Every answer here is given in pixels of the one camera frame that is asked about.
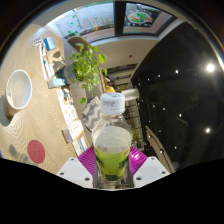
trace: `glass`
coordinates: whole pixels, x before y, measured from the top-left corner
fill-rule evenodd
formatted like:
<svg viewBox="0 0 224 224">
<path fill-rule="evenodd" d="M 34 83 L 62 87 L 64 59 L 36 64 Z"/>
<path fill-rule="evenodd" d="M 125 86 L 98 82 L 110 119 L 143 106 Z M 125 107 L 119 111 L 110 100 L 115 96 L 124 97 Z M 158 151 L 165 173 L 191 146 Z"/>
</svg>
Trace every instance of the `glass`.
<svg viewBox="0 0 224 224">
<path fill-rule="evenodd" d="M 68 39 L 82 36 L 88 42 L 114 36 L 113 1 L 96 2 L 70 10 L 47 24 Z"/>
<path fill-rule="evenodd" d="M 127 3 L 123 33 L 156 34 L 173 16 L 138 3 Z"/>
</svg>

